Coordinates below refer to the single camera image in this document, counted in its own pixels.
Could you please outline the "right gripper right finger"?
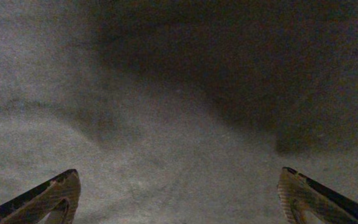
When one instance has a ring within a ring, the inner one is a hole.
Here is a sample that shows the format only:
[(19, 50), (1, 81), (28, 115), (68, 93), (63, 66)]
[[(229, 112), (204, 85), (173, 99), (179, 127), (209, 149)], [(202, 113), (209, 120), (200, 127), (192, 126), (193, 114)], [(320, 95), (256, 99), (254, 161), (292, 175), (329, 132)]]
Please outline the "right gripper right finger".
[(309, 212), (323, 223), (358, 223), (358, 203), (291, 167), (283, 167), (277, 184), (288, 223), (309, 223)]

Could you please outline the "black t-shirt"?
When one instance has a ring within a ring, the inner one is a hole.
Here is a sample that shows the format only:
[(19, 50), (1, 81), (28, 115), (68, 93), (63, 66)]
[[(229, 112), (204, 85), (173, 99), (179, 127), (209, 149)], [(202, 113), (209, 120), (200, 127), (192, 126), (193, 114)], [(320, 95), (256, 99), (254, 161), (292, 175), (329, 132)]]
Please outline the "black t-shirt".
[(0, 1), (0, 204), (284, 223), (283, 167), (358, 202), (358, 1)]

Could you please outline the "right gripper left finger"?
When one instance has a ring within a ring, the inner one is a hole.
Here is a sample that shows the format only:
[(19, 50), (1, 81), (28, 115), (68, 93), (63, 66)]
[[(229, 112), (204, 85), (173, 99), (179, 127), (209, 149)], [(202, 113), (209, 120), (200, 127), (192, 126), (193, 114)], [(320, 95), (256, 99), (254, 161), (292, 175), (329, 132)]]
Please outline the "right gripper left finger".
[(44, 183), (0, 205), (0, 224), (46, 223), (71, 224), (81, 195), (80, 177), (68, 169)]

